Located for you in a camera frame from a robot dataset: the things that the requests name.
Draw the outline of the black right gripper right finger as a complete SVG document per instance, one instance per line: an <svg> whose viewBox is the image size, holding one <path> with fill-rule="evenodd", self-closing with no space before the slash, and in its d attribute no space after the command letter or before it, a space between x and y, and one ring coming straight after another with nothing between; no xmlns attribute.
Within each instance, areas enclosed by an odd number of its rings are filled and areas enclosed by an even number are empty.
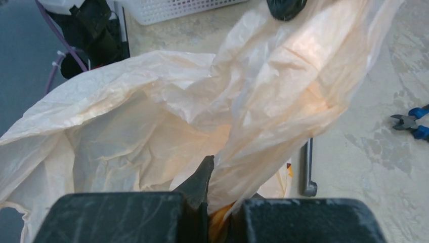
<svg viewBox="0 0 429 243"><path fill-rule="evenodd" d="M386 242L372 211L351 198L244 201L231 218L232 242Z"/></svg>

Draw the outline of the translucent orange plastic bag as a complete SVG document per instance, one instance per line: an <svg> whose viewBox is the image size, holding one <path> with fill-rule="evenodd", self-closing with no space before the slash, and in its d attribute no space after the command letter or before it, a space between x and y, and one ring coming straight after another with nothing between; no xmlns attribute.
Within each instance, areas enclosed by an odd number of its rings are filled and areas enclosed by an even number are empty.
<svg viewBox="0 0 429 243"><path fill-rule="evenodd" d="M1 207L31 242L74 192L173 189L214 155L208 212L237 208L350 106L401 1L308 1L291 21L246 12L216 54L152 51L84 72L1 137Z"/></svg>

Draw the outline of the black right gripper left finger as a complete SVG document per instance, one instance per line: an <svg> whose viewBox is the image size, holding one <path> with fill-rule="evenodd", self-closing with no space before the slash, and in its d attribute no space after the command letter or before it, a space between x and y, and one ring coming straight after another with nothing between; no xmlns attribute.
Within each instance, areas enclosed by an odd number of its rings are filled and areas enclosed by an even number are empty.
<svg viewBox="0 0 429 243"><path fill-rule="evenodd" d="M173 191L75 193L49 210L35 242L208 242L212 155Z"/></svg>

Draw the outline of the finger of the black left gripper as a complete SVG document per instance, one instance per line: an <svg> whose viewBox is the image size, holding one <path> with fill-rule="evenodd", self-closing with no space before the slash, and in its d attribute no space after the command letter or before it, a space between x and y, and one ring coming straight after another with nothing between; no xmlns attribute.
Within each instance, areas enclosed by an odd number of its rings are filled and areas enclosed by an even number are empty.
<svg viewBox="0 0 429 243"><path fill-rule="evenodd" d="M304 9L307 0L266 0L266 2L274 19L290 21Z"/></svg>

